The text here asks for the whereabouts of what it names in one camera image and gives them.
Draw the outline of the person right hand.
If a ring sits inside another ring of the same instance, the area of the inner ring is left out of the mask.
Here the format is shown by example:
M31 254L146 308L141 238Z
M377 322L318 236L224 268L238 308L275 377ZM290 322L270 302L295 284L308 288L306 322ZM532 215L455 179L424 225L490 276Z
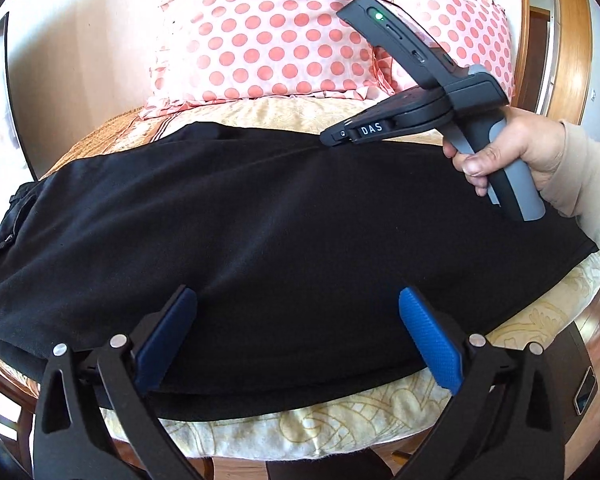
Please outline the person right hand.
M506 125L498 137L476 154L462 154L448 140L442 151L455 170L464 174L480 197L488 194L488 177L521 160L541 192L554 176L566 146L566 128L561 122L521 110L504 107Z

